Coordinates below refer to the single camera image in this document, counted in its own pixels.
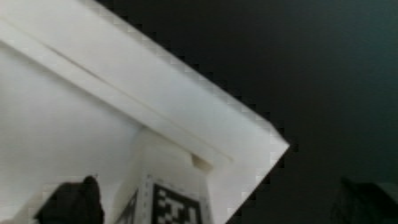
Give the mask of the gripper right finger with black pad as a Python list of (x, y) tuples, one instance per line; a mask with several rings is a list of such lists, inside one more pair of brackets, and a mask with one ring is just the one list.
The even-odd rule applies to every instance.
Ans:
[(341, 178), (330, 224), (398, 224), (398, 184)]

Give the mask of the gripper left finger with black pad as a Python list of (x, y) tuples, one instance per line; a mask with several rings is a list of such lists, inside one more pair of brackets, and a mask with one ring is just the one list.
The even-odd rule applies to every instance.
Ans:
[(105, 224), (99, 184), (92, 176), (60, 184), (34, 219), (39, 224)]

